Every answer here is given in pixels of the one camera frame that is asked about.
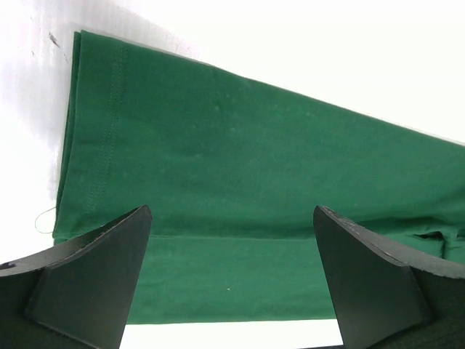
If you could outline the green t shirt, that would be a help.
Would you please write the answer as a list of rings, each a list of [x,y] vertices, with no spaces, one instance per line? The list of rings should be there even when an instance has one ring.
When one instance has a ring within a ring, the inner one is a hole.
[[[464,261],[464,147],[75,33],[53,238],[146,205],[130,324],[333,318],[314,208]]]

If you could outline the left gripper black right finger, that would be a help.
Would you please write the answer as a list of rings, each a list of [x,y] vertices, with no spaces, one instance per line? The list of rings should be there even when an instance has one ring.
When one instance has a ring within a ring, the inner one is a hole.
[[[464,265],[325,206],[313,225],[343,348],[464,347]]]

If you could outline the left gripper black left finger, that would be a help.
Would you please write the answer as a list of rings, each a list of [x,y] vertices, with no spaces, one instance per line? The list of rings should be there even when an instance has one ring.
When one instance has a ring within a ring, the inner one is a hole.
[[[150,235],[140,206],[1,264],[2,348],[119,348]]]

